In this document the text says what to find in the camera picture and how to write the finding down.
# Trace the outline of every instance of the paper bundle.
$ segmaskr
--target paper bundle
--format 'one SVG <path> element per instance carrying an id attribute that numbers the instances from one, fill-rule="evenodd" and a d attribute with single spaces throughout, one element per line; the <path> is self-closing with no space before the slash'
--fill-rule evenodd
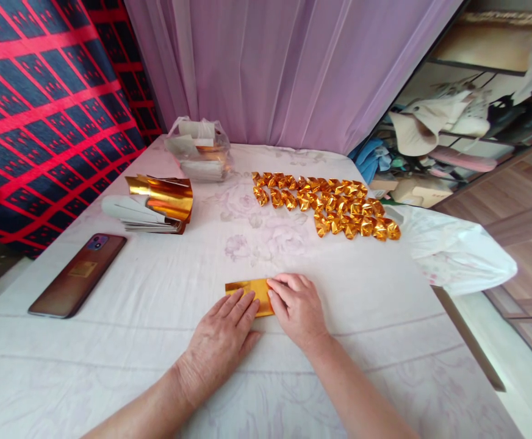
<path id="1" fill-rule="evenodd" d="M 118 218 L 127 232 L 182 234 L 190 221 L 193 191 L 188 179 L 126 177 L 130 195 L 108 195 L 104 213 Z"/>

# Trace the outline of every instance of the sheer curtain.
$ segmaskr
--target sheer curtain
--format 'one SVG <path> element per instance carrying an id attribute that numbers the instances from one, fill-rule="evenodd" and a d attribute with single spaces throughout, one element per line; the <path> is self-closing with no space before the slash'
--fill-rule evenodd
<path id="1" fill-rule="evenodd" d="M 347 154 L 461 0 L 126 0 L 160 117 Z"/>

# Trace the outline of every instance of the white tablecloth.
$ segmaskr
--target white tablecloth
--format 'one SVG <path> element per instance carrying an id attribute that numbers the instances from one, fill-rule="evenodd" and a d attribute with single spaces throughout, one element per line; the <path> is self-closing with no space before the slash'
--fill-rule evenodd
<path id="1" fill-rule="evenodd" d="M 77 437 L 158 379 L 187 346 L 224 284 L 304 273 L 330 331 L 422 437 L 520 437 L 486 377 L 406 251 L 342 235 L 321 239 L 312 212 L 259 207 L 250 172 L 359 179 L 330 152 L 233 145 L 235 174 L 195 184 L 184 235 L 126 233 L 101 197 L 0 297 L 0 438 Z M 180 176 L 156 140 L 123 175 Z M 126 194 L 119 177 L 104 195 Z M 79 313 L 26 310 L 97 232 L 128 236 Z M 333 406 L 274 316 L 229 382 L 183 437 L 338 438 Z"/>

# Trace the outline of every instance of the white plastic bag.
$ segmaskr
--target white plastic bag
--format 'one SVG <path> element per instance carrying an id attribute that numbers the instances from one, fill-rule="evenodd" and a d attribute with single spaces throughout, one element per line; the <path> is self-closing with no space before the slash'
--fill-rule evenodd
<path id="1" fill-rule="evenodd" d="M 452 296 L 497 287 L 517 272 L 516 262 L 479 224 L 420 207 L 385 208 L 431 285 Z"/>
<path id="2" fill-rule="evenodd" d="M 234 169 L 231 145 L 219 121 L 194 122 L 188 116 L 178 117 L 164 144 L 193 181 L 221 182 Z"/>

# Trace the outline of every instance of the phone case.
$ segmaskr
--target phone case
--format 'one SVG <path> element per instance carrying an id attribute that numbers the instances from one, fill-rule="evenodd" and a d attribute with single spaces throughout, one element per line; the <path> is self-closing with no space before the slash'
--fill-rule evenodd
<path id="1" fill-rule="evenodd" d="M 115 235 L 92 236 L 28 312 L 56 318 L 75 315 L 126 241 L 126 238 Z"/>

